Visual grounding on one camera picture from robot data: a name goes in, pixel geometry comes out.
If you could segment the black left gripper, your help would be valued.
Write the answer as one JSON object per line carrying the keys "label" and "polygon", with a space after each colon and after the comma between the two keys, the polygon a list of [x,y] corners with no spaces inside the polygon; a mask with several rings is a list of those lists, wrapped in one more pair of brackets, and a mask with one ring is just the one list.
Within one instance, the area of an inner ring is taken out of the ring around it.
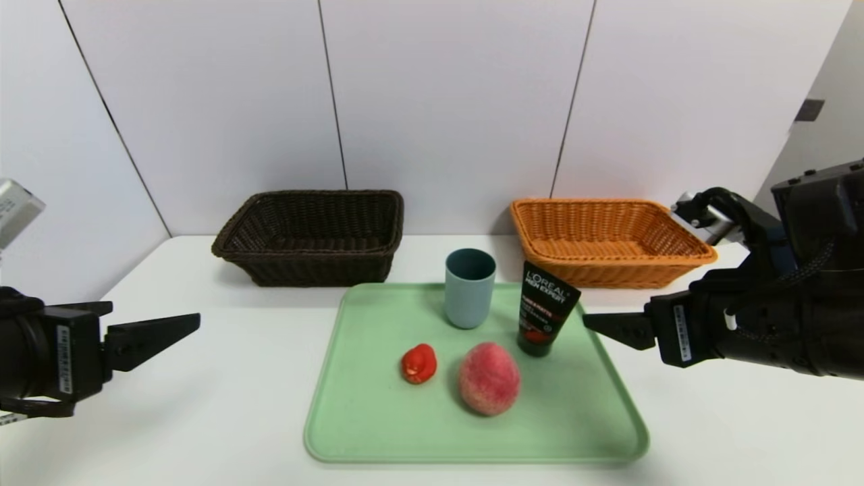
{"label": "black left gripper", "polygon": [[[104,383],[100,317],[111,301],[69,302],[2,317],[2,399],[80,401]],[[104,367],[129,372],[200,329],[198,313],[108,326]]]}

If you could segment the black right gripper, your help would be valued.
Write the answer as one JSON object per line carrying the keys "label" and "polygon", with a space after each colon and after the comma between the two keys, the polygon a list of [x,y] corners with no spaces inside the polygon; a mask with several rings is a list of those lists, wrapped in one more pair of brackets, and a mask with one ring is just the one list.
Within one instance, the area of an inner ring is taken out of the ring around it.
{"label": "black right gripper", "polygon": [[661,359],[675,367],[728,359],[802,369],[802,301],[793,290],[762,296],[735,314],[736,329],[726,326],[726,307],[765,283],[740,269],[709,271],[684,292],[654,296],[645,312],[585,313],[581,319],[587,329],[633,350],[650,350],[657,340]]}

